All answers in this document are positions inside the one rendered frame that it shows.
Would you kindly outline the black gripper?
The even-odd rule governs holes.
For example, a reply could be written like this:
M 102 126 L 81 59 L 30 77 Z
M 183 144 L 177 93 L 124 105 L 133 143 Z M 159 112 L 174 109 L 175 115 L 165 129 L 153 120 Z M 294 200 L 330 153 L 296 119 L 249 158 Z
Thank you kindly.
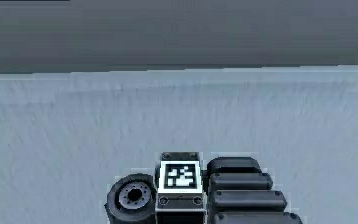
M 153 177 L 136 173 L 119 179 L 107 193 L 109 224 L 156 224 Z

